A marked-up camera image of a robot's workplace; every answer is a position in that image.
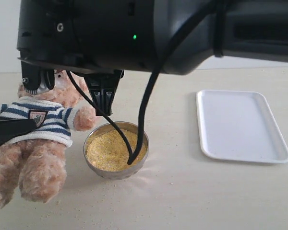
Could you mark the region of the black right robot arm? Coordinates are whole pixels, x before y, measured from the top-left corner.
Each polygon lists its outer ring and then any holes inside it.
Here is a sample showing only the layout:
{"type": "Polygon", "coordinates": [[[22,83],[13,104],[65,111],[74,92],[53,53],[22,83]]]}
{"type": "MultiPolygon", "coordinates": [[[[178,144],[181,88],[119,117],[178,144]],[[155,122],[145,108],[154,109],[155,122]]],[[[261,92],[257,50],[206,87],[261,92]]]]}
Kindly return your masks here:
{"type": "Polygon", "coordinates": [[[111,115],[124,71],[151,72],[184,25],[162,73],[186,75],[211,56],[288,62],[288,0],[23,0],[24,85],[52,89],[52,70],[69,70],[85,78],[97,115],[111,115]]]}

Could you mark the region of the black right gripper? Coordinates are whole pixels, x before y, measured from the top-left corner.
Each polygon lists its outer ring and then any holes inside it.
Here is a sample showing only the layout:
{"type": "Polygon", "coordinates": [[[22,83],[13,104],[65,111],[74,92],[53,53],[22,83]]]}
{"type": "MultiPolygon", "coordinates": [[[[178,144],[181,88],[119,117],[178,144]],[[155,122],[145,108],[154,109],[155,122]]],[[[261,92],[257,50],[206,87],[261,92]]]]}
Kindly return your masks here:
{"type": "Polygon", "coordinates": [[[112,115],[124,70],[151,72],[157,60],[152,0],[23,0],[17,49],[29,94],[55,86],[53,69],[84,76],[93,102],[112,115]]]}

